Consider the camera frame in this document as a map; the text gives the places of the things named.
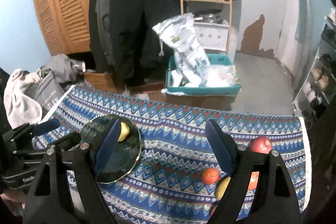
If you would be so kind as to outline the person's hand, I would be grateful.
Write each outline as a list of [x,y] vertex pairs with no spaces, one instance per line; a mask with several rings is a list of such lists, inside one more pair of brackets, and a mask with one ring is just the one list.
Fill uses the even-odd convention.
[[3,190],[1,198],[13,215],[23,216],[26,205],[26,194],[20,190],[7,188]]

